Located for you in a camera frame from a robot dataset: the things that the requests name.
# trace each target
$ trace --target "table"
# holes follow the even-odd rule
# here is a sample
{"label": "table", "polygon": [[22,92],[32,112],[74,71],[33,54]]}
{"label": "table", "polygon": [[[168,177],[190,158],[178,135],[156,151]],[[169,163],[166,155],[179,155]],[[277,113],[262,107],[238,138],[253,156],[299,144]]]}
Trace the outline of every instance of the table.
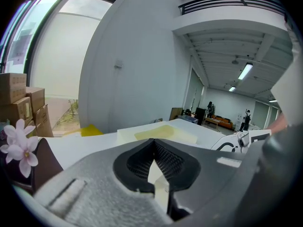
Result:
{"label": "table", "polygon": [[[145,131],[159,127],[164,123],[196,135],[198,138],[196,144],[188,144],[194,147],[210,149],[220,138],[225,136],[219,132],[182,119],[151,123],[138,127],[142,127],[142,131]],[[87,137],[65,136],[61,138],[46,138],[46,140],[54,156],[64,170],[85,156],[97,151],[119,146],[117,142],[117,133]]]}
{"label": "table", "polygon": [[214,123],[216,125],[216,130],[218,130],[218,123],[220,122],[219,120],[216,119],[211,119],[211,118],[206,118],[203,125],[205,124],[205,122],[210,122],[210,123]]}

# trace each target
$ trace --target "person's arm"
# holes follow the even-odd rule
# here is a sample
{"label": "person's arm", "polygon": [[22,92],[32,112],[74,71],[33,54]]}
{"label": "person's arm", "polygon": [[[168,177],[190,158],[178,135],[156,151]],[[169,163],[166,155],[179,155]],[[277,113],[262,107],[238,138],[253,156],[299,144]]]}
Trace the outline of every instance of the person's arm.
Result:
{"label": "person's arm", "polygon": [[276,121],[274,121],[270,126],[267,127],[267,130],[271,130],[272,134],[277,133],[287,127],[287,121],[284,117],[284,114],[281,113]]}

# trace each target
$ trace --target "stacked cardboard boxes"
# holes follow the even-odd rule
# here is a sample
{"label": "stacked cardboard boxes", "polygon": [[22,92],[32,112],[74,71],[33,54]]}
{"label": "stacked cardboard boxes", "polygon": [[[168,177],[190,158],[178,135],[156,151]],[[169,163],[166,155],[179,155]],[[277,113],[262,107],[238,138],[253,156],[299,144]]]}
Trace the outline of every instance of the stacked cardboard boxes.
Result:
{"label": "stacked cardboard boxes", "polygon": [[26,74],[0,74],[0,122],[9,120],[16,127],[23,119],[25,126],[36,126],[29,136],[53,137],[44,89],[26,87],[26,82]]}

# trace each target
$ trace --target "sofa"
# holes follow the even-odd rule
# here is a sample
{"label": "sofa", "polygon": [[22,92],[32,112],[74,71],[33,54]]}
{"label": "sofa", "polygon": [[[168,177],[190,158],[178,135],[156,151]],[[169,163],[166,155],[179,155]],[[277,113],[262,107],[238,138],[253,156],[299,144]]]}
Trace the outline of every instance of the sofa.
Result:
{"label": "sofa", "polygon": [[218,123],[219,126],[225,127],[229,130],[232,130],[232,122],[230,119],[225,119],[223,117],[220,117],[218,115],[212,115],[212,119],[217,119],[220,122]]}

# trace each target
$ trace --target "outdoor pavement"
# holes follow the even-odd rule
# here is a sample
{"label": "outdoor pavement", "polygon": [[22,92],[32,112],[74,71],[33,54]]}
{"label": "outdoor pavement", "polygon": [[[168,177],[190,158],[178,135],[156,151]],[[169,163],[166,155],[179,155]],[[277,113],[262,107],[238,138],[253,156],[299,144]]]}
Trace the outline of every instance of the outdoor pavement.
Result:
{"label": "outdoor pavement", "polygon": [[48,104],[48,114],[53,128],[63,114],[71,107],[68,99],[65,98],[45,98],[45,104]]}

